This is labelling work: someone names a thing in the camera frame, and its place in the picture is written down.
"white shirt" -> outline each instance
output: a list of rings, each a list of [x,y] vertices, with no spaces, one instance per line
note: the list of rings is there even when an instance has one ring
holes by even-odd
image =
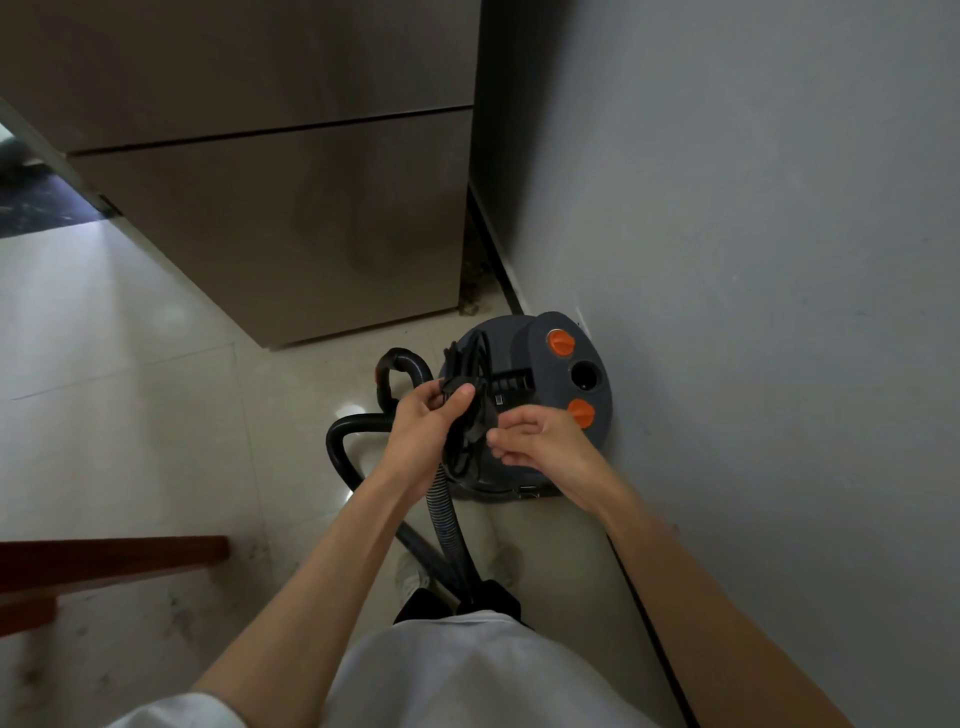
[[[656,728],[576,654],[496,612],[411,619],[344,658],[323,726]],[[110,728],[244,728],[214,697],[178,695]]]

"dark floor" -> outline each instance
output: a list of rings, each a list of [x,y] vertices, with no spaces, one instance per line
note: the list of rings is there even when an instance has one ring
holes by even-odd
[[[103,218],[46,164],[15,166],[0,173],[0,238]]]

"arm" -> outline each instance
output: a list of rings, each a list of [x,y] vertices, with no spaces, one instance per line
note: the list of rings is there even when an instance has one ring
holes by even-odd
[[[827,696],[727,598],[563,410],[526,406],[487,436],[508,465],[542,471],[610,535],[705,728],[849,728]]]
[[[473,399],[461,387],[441,405],[440,382],[396,410],[383,459],[302,567],[193,690],[214,695],[250,728],[318,725],[347,642],[390,541],[429,489],[450,424]]]

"wall outlet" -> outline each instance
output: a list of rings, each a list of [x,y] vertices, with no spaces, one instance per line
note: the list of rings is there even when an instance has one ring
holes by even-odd
[[[580,327],[580,330],[587,335],[587,339],[590,338],[590,329],[587,326],[587,319],[584,318],[584,312],[580,310],[580,306],[573,307],[573,322]]]

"vacuum cleaner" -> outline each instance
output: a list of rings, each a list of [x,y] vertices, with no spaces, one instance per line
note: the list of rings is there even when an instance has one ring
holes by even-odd
[[[344,439],[357,432],[391,430],[398,404],[391,393],[391,370],[409,376],[415,387],[433,378],[420,356],[390,349],[375,369],[376,400],[382,412],[349,415],[330,426],[327,454],[352,491],[363,476],[347,457]],[[444,350],[440,377],[444,400],[463,384],[476,388],[469,409],[449,430],[440,467],[426,495],[442,553],[406,522],[396,538],[448,592],[470,604],[481,579],[457,522],[453,499],[502,503],[560,494],[540,471],[504,465],[493,457],[487,430],[496,427],[501,412],[522,404],[543,404],[569,411],[600,448],[610,431],[613,402],[596,349],[558,311],[500,316],[478,324]]]

